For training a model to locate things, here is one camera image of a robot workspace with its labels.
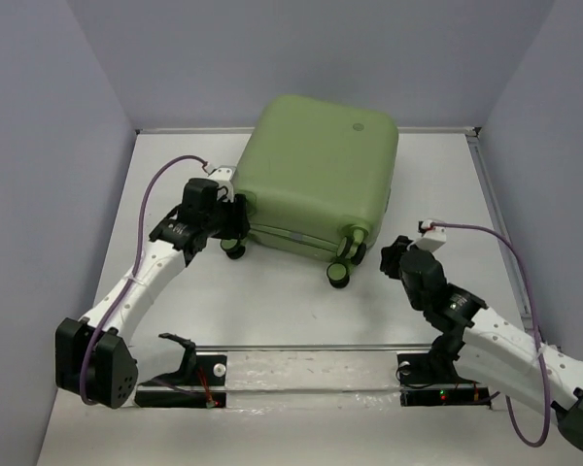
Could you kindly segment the green hard-shell suitcase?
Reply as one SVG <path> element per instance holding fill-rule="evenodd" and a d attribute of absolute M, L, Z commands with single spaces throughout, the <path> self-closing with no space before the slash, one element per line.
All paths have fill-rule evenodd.
<path fill-rule="evenodd" d="M 398 129 L 386 113 L 284 94 L 262 110 L 232 178 L 248 240 L 326 262 L 334 288 L 379 235 Z"/>

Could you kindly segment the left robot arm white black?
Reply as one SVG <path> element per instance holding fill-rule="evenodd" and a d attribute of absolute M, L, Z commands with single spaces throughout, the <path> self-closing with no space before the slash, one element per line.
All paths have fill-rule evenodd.
<path fill-rule="evenodd" d="M 131 340 L 156 298 L 205 249 L 209 239 L 241 243 L 249 230 L 247 200 L 234 191 L 230 166 L 192 178 L 176 206 L 137 247 L 137 263 L 92 309 L 65 318 L 54 336 L 58 388 L 87 404 L 124 405 L 136 387 L 165 375 L 173 383 L 195 372 L 193 341 L 171 333 L 151 350 Z"/>

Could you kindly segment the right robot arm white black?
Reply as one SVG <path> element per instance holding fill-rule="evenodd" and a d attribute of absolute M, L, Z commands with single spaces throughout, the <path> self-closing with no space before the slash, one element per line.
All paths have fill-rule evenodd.
<path fill-rule="evenodd" d="M 428 357 L 438 380 L 488 384 L 545 416 L 583 452 L 583 361 L 543 343 L 485 301 L 449 283 L 434 257 L 436 240 L 399 236 L 381 250 L 380 270 L 401 282 L 411 307 L 439 337 Z"/>

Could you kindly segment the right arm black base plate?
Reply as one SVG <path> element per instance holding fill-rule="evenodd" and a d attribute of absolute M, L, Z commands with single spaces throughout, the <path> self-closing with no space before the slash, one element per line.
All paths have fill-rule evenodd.
<path fill-rule="evenodd" d="M 496 393 L 484 384 L 463 379 L 453 367 L 428 353 L 409 352 L 397 356 L 395 377 L 402 407 L 491 407 Z"/>

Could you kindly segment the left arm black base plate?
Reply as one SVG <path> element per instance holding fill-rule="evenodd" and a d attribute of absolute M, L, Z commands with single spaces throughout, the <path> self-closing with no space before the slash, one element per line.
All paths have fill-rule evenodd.
<path fill-rule="evenodd" d="M 224 409 L 226 374 L 226 354 L 198 353 L 193 366 L 183 362 L 175 373 L 140 384 L 133 401 L 139 408 Z"/>

